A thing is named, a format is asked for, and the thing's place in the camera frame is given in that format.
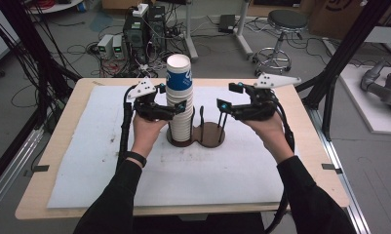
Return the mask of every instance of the blue logo on cup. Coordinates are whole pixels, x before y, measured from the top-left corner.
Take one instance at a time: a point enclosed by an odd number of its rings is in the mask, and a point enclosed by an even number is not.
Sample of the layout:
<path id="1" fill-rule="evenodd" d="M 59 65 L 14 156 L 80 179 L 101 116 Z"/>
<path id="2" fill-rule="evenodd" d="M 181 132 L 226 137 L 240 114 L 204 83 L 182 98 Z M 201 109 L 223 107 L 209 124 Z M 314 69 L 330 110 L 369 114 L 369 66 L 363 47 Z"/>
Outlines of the blue logo on cup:
<path id="1" fill-rule="evenodd" d="M 167 86 L 171 90 L 184 91 L 192 86 L 191 70 L 182 73 L 174 73 L 168 70 Z"/>

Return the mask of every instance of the black sleeve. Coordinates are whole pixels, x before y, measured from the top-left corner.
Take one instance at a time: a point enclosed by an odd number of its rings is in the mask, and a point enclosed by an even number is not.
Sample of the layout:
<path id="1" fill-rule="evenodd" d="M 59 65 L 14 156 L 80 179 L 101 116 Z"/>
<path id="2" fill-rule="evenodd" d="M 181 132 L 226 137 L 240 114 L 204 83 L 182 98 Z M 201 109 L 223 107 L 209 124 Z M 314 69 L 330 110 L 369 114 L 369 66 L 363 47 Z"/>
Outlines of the black sleeve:
<path id="1" fill-rule="evenodd" d="M 74 233 L 132 233 L 134 198 L 142 169 L 125 160 L 97 200 L 83 214 Z"/>
<path id="2" fill-rule="evenodd" d="M 283 161 L 277 168 L 298 234 L 356 233 L 344 210 L 316 185 L 298 157 Z"/>

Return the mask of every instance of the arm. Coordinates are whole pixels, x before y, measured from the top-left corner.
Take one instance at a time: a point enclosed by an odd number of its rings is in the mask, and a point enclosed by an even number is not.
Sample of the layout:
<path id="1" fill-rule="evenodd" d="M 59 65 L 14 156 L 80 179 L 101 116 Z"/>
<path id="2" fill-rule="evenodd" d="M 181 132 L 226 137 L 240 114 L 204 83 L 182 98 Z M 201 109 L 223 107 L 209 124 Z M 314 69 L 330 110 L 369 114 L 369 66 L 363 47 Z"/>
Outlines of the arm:
<path id="1" fill-rule="evenodd" d="M 142 164 L 128 155 L 147 158 L 166 121 L 134 119 L 134 144 L 101 195 L 79 220 L 74 233 L 132 233 L 134 198 Z"/>
<path id="2" fill-rule="evenodd" d="M 344 210 L 317 186 L 304 165 L 293 155 L 278 115 L 267 121 L 245 121 L 276 160 L 297 233 L 356 233 Z"/>

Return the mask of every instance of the wooden table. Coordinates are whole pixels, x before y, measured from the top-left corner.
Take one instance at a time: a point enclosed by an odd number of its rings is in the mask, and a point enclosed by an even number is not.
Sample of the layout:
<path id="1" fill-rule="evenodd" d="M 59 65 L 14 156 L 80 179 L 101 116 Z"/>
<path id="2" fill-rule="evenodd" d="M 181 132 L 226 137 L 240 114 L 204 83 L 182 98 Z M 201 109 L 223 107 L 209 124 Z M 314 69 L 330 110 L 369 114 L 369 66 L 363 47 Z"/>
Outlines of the wooden table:
<path id="1" fill-rule="evenodd" d="M 50 165 L 46 172 L 35 173 L 28 184 L 16 210 L 18 219 L 41 219 L 58 217 L 79 217 L 86 209 L 48 209 L 47 204 L 55 186 L 59 164 L 70 144 L 77 123 L 86 107 L 90 93 L 95 86 L 131 86 L 138 79 L 81 79 L 65 107 L 59 123 L 47 145 L 39 165 Z M 227 86 L 230 82 L 253 84 L 255 79 L 194 79 L 194 86 Z M 154 85 L 165 83 L 165 79 L 152 79 Z M 295 143 L 300 151 L 301 161 L 316 180 L 342 207 L 349 200 L 334 170 L 324 170 L 322 164 L 331 161 L 308 118 L 298 94 L 293 86 L 276 89 L 277 97 L 285 108 Z M 134 215 L 185 215 L 211 213 L 237 213 L 274 211 L 278 204 L 231 204 L 207 206 L 138 207 Z"/>

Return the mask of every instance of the white paper sheet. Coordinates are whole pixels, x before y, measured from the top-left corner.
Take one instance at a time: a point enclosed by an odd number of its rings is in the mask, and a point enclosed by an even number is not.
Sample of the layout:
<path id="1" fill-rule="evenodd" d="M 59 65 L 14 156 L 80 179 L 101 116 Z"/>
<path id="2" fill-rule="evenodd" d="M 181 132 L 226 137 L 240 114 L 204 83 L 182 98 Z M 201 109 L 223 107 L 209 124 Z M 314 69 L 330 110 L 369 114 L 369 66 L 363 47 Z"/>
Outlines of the white paper sheet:
<path id="1" fill-rule="evenodd" d="M 64 155 L 48 208 L 86 208 L 114 174 L 123 121 L 123 95 L 128 87 L 95 87 Z M 216 122 L 216 99 L 249 103 L 246 94 L 227 88 L 195 87 L 194 126 Z M 156 98 L 166 104 L 165 94 Z M 140 178 L 135 206 L 173 206 L 279 202 L 283 185 L 272 156 L 247 126 L 228 116 L 224 143 L 214 149 L 197 142 L 170 145 L 162 130 Z M 133 142 L 133 128 L 129 148 Z"/>

